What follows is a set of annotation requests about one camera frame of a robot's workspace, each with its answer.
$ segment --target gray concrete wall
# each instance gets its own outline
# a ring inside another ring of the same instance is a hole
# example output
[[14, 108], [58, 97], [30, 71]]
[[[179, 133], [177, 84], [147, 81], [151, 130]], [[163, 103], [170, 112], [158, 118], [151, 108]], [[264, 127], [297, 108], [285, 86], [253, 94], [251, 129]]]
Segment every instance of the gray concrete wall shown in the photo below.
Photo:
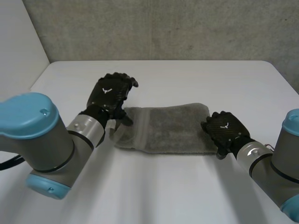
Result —
[[265, 60], [299, 92], [299, 0], [23, 0], [51, 62]]

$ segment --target white wall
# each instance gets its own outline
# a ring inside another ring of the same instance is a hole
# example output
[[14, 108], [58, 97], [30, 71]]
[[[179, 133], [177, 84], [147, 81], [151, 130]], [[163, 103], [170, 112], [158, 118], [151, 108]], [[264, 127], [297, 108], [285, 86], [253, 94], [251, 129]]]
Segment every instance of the white wall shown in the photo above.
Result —
[[49, 65], [21, 0], [0, 0], [0, 101], [26, 92]]

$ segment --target gray cylindrical joint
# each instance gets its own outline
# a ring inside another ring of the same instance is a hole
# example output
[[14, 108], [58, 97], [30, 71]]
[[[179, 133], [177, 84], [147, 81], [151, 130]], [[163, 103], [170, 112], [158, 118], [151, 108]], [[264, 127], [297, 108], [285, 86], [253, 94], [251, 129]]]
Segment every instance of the gray cylindrical joint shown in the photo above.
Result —
[[73, 151], [73, 141], [62, 120], [48, 133], [33, 139], [4, 137], [6, 149], [20, 154], [35, 170], [51, 170], [63, 164]]
[[299, 180], [299, 109], [283, 121], [271, 162], [278, 172]]
[[283, 174], [299, 180], [299, 136], [281, 129], [272, 164]]
[[35, 170], [49, 171], [62, 166], [73, 153], [58, 109], [41, 93], [12, 97], [1, 105], [2, 151], [23, 156]]

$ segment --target white logo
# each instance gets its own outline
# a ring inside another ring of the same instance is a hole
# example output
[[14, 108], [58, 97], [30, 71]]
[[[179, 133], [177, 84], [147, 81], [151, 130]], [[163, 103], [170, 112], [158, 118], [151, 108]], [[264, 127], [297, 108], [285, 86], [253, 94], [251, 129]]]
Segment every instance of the white logo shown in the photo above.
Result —
[[224, 127], [222, 127], [222, 126], [220, 126], [220, 127], [228, 129], [228, 125], [229, 125], [229, 123], [227, 125], [225, 125]]
[[105, 90], [104, 88], [102, 88], [102, 90], [103, 90], [103, 92], [106, 94], [106, 93], [110, 92], [112, 89], [110, 89], [110, 90]]

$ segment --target black cable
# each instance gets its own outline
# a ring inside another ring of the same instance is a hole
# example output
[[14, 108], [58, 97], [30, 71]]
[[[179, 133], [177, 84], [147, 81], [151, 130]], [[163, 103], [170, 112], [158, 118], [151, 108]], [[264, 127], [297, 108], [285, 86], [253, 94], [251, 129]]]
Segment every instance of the black cable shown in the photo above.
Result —
[[3, 163], [0, 163], [0, 171], [1, 170], [5, 170], [5, 169], [9, 169], [11, 167], [17, 166], [20, 163], [24, 162], [24, 158], [20, 155], [15, 156], [14, 158], [7, 160]]

